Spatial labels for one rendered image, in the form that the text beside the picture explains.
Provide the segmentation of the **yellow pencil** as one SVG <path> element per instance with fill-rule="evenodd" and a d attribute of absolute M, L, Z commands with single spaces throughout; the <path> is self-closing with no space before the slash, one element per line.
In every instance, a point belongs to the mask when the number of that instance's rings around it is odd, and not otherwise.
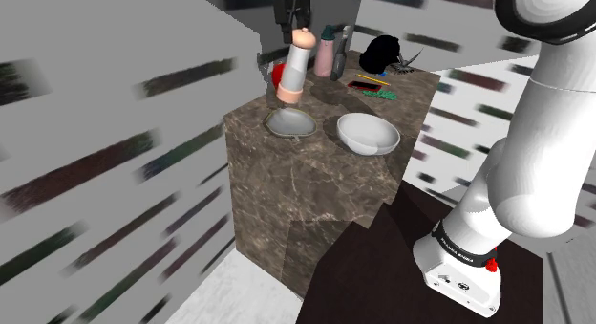
<path fill-rule="evenodd" d="M 361 77 L 363 79 L 367 79 L 367 80 L 372 81 L 372 82 L 377 83 L 377 84 L 381 84 L 381 85 L 384 85 L 384 86 L 391 86 L 390 83 L 387 83 L 387 82 L 378 80 L 378 79 L 373 78 L 373 77 L 370 77 L 370 76 L 365 76 L 365 75 L 361 75 L 361 74 L 356 74 L 356 76 Z"/>

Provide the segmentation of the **red round object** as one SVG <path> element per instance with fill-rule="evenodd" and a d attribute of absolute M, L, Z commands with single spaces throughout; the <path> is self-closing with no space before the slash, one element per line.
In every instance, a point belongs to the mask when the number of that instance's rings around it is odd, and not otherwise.
<path fill-rule="evenodd" d="M 278 86 L 283 77 L 285 67 L 285 63 L 279 63 L 273 66 L 273 69 L 271 71 L 271 83 L 275 89 L 278 89 Z"/>

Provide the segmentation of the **grey spiky claw tool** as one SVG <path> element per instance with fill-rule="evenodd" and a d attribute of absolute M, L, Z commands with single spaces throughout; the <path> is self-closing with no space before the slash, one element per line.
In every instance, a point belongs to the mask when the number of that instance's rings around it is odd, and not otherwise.
<path fill-rule="evenodd" d="M 419 57 L 422 50 L 420 50 L 416 55 L 412 58 L 406 60 L 403 58 L 401 54 L 398 55 L 398 61 L 389 65 L 390 70 L 395 74 L 408 74 L 412 73 L 415 68 L 411 66 L 411 64 Z"/>

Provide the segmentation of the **white and peach pepper mill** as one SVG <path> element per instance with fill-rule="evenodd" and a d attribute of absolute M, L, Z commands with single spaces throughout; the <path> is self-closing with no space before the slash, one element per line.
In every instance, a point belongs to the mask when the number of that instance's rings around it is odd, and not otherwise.
<path fill-rule="evenodd" d="M 291 34 L 292 43 L 276 91 L 277 98 L 288 104 L 297 103 L 301 98 L 310 51 L 316 45 L 316 37 L 308 28 L 293 30 Z"/>

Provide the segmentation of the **white bowl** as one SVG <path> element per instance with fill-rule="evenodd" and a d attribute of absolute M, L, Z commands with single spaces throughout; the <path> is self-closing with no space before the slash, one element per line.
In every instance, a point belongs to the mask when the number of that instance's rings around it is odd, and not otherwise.
<path fill-rule="evenodd" d="M 339 139 L 351 151 L 362 156 L 382 156 L 396 149 L 399 131 L 386 120 L 365 113 L 348 113 L 336 124 Z"/>

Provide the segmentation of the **grey dish with olive rim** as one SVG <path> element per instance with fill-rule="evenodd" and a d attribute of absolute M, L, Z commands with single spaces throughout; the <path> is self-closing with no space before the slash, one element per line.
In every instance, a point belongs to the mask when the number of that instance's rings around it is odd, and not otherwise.
<path fill-rule="evenodd" d="M 289 107 L 269 113 L 265 126 L 275 136 L 294 139 L 311 136 L 317 130 L 317 123 L 309 114 Z"/>

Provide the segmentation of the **red phone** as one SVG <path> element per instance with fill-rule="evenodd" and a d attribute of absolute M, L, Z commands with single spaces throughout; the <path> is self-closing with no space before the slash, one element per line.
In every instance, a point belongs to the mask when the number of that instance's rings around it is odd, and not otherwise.
<path fill-rule="evenodd" d="M 362 81 L 352 81 L 348 84 L 348 87 L 362 90 L 362 91 L 369 91 L 369 92 L 376 93 L 382 88 L 382 85 L 375 84 L 375 83 L 362 82 Z"/>

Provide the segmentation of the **pink bottle with teal cap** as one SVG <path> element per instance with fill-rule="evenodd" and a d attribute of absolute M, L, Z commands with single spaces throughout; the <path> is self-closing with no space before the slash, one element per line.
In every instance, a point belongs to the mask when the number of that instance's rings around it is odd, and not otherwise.
<path fill-rule="evenodd" d="M 313 72 L 320 77 L 330 76 L 333 63 L 333 43 L 335 27 L 327 25 L 321 34 Z"/>

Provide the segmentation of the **black rounded object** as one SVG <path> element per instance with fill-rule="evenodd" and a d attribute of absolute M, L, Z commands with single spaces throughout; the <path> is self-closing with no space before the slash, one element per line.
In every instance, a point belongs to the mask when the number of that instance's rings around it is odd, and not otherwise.
<path fill-rule="evenodd" d="M 399 39 L 391 35 L 379 35 L 371 41 L 359 56 L 359 65 L 369 74 L 382 74 L 391 64 L 401 61 Z"/>

